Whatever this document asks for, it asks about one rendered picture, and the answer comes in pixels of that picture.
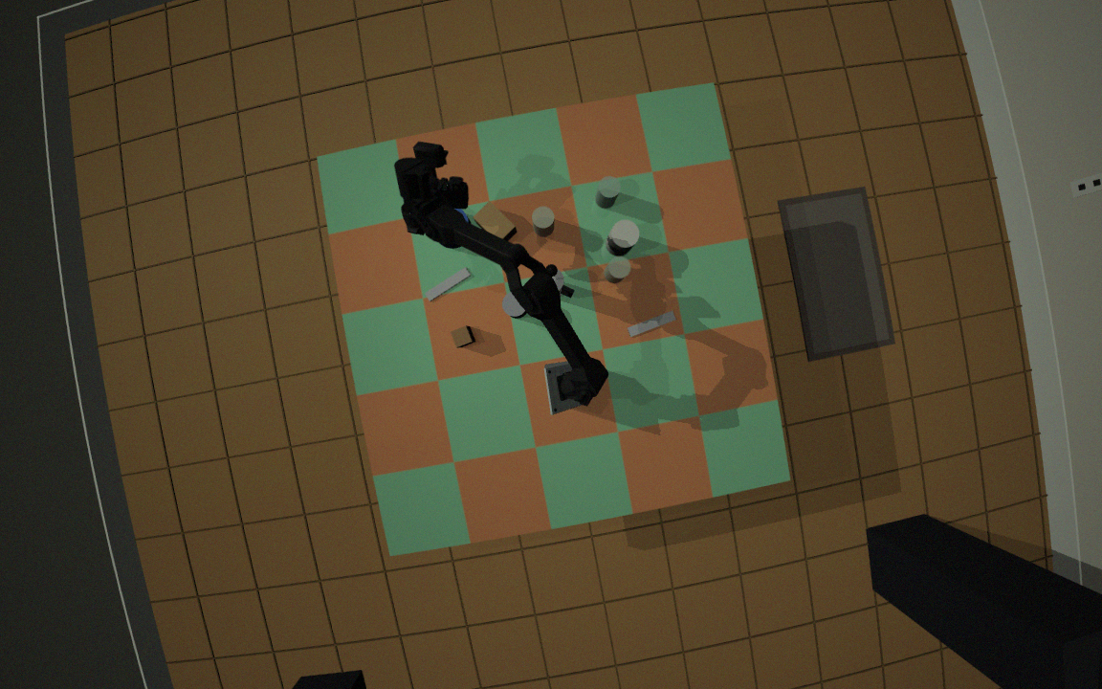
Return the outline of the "brown block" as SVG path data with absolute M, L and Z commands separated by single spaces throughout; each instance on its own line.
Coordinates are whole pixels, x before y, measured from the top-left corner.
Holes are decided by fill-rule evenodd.
M 474 215 L 473 219 L 480 226 L 482 230 L 493 233 L 497 238 L 506 241 L 512 238 L 517 232 L 515 224 L 509 222 L 506 215 L 503 215 L 501 209 L 496 208 L 491 201 L 487 202 L 484 208 Z
M 473 332 L 467 325 L 460 327 L 458 330 L 454 330 L 451 333 L 453 335 L 455 347 L 465 347 L 465 345 L 469 345 L 475 342 Z

